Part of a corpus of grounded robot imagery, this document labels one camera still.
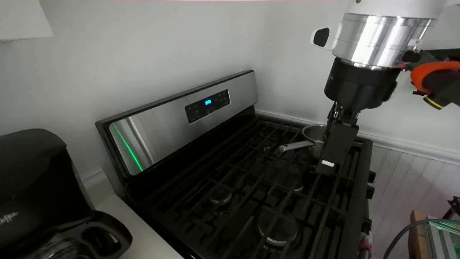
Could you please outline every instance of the saucepan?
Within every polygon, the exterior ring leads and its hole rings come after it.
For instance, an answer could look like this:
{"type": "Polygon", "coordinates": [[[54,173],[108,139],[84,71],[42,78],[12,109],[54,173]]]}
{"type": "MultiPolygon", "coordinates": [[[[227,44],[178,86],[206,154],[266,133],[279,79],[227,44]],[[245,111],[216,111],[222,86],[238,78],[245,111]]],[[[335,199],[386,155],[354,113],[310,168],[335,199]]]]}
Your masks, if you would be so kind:
{"type": "Polygon", "coordinates": [[[294,143],[290,143],[286,145],[280,145],[278,147],[278,150],[283,153],[289,150],[306,147],[307,153],[310,156],[316,159],[319,159],[321,156],[322,146],[324,144],[322,137],[325,131],[326,131],[325,124],[312,124],[312,125],[305,126],[302,129],[302,134],[307,139],[306,141],[299,141],[299,142],[294,142],[294,143]]]}

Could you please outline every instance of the cabinet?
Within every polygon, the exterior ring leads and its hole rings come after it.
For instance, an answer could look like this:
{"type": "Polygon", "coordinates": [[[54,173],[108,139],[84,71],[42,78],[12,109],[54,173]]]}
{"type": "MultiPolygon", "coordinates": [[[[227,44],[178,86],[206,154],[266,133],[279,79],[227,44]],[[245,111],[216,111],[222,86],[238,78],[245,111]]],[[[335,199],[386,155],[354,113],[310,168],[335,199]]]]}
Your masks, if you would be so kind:
{"type": "Polygon", "coordinates": [[[38,0],[0,0],[0,41],[53,36],[38,0]]]}

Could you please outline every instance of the coffee maker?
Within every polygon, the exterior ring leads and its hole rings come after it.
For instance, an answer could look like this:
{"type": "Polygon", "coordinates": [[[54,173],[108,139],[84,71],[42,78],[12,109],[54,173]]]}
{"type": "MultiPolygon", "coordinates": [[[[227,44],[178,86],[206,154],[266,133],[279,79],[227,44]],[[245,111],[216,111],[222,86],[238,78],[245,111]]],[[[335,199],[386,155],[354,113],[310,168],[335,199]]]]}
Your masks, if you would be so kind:
{"type": "Polygon", "coordinates": [[[84,193],[57,135],[27,129],[0,136],[0,257],[120,257],[130,232],[84,193]]]}

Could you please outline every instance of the stove control panel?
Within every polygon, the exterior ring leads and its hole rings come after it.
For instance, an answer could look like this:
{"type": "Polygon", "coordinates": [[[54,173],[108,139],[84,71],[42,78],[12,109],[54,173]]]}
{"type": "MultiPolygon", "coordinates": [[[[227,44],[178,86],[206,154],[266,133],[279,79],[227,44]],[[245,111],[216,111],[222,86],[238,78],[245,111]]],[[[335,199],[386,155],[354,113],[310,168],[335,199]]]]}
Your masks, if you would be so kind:
{"type": "Polygon", "coordinates": [[[226,89],[187,105],[185,107],[185,113],[187,114],[189,123],[192,123],[229,104],[230,96],[228,89],[226,89]]]}

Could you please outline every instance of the stainless steel stove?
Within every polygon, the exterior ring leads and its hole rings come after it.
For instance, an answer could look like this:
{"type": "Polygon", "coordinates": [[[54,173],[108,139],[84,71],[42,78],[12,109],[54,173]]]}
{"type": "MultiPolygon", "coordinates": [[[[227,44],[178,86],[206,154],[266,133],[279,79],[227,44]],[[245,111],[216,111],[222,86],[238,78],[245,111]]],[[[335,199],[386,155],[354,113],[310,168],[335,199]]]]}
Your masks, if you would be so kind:
{"type": "Polygon", "coordinates": [[[372,142],[318,173],[256,89],[244,71],[97,122],[130,206],[186,258],[356,258],[372,142]]]}

